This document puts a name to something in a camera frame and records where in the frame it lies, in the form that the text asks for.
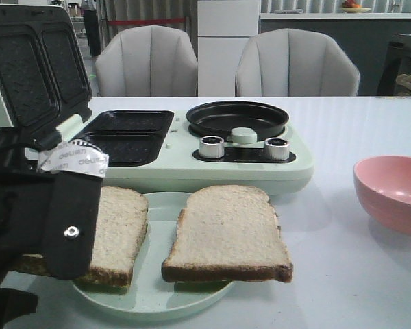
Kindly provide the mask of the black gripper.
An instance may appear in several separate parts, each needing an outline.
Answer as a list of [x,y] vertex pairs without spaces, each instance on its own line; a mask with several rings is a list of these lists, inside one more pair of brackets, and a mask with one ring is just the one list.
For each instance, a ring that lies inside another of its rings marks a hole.
[[88,272],[109,162],[99,147],[74,139],[40,153],[38,173],[25,158],[27,148],[40,150],[22,129],[0,128],[0,328],[36,312],[36,295],[1,288],[22,255],[42,256],[60,280]]

